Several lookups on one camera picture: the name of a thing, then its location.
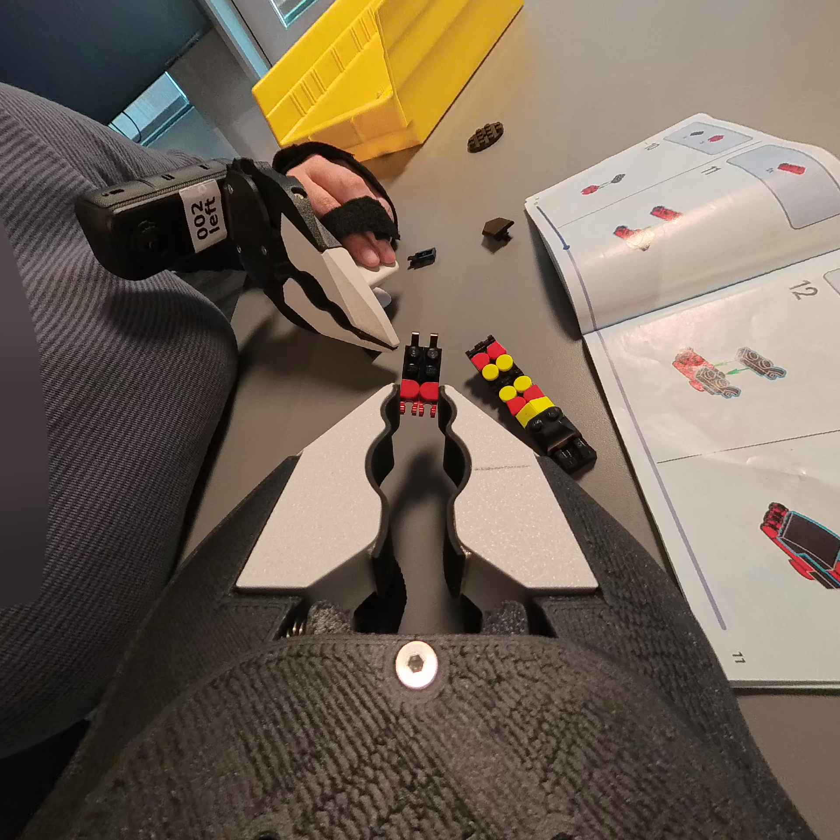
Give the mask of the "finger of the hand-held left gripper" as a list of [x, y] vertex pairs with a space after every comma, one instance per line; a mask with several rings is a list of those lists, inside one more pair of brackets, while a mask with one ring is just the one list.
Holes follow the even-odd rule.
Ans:
[[396, 331], [374, 287], [395, 267], [366, 269], [321, 225], [312, 219], [322, 245], [300, 231], [289, 217], [280, 222], [280, 236], [293, 268], [280, 291], [279, 307], [307, 328], [364, 349], [394, 349]]
[[275, 303], [304, 329], [382, 352], [389, 349], [389, 317], [375, 290], [388, 275], [353, 261], [316, 261], [313, 269], [287, 264], [277, 272]]

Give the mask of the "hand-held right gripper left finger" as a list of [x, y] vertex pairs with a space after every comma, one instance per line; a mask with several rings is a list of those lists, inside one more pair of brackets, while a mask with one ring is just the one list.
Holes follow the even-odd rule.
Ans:
[[239, 591], [365, 599], [376, 589], [385, 502], [369, 462], [397, 393], [394, 384], [381, 388], [300, 452], [239, 574]]

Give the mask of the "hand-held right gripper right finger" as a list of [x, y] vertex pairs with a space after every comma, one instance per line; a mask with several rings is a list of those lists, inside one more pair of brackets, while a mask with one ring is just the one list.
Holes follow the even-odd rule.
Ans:
[[447, 504], [444, 574], [467, 599], [584, 594], [597, 582], [539, 458], [450, 385], [440, 389]]

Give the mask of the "small black red lego assembly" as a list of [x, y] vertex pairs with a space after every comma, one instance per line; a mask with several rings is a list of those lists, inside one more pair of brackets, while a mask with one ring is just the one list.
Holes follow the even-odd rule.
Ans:
[[419, 342], [418, 332], [412, 333], [410, 343], [405, 347], [400, 384], [400, 412], [408, 408], [413, 416], [422, 417], [426, 410], [436, 417], [439, 395], [442, 351], [438, 347], [438, 334], [429, 336], [428, 346]]

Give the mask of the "person's left forearm grey sleeve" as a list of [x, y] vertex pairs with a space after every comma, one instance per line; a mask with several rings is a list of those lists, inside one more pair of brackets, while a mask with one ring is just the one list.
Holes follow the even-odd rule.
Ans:
[[38, 598], [2, 609], [2, 757], [97, 705], [174, 569], [235, 381], [225, 315], [179, 276], [121, 280], [78, 196], [202, 162], [2, 84], [2, 217], [33, 316], [49, 444]]

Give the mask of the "long red yellow lego assembly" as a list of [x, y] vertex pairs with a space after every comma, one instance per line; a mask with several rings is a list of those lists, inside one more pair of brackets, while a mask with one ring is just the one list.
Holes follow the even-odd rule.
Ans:
[[597, 454], [579, 429], [493, 335], [467, 350], [465, 356], [540, 455], [551, 459], [569, 475], [595, 464]]

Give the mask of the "lego instruction booklet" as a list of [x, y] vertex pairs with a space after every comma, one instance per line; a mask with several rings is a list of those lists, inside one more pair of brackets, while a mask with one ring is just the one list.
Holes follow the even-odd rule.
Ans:
[[730, 682], [839, 682], [839, 170], [698, 113], [526, 201]]

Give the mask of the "person's left hand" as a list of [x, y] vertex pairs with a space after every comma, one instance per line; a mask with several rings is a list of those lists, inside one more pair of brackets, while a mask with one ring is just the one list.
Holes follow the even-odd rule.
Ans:
[[[341, 205], [364, 196], [375, 198], [389, 217], [394, 218], [393, 211], [384, 197], [373, 191], [364, 178], [343, 163], [331, 162], [315, 154], [291, 168], [288, 175], [297, 178], [306, 190], [318, 218], [323, 218]], [[360, 266], [374, 269], [380, 265], [391, 266], [396, 261], [391, 243], [378, 239], [370, 231], [347, 235], [340, 242]]]

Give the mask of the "dark blue partition panel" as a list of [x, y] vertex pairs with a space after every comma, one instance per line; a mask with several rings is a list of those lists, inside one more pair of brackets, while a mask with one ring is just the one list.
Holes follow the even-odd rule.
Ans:
[[109, 123], [211, 28], [192, 1], [2, 1], [1, 81]]

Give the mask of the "yellow plastic storage bin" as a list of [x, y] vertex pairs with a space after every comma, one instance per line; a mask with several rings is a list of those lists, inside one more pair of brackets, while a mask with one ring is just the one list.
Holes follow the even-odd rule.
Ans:
[[253, 87], [278, 144], [422, 144], [523, 1], [338, 1]]

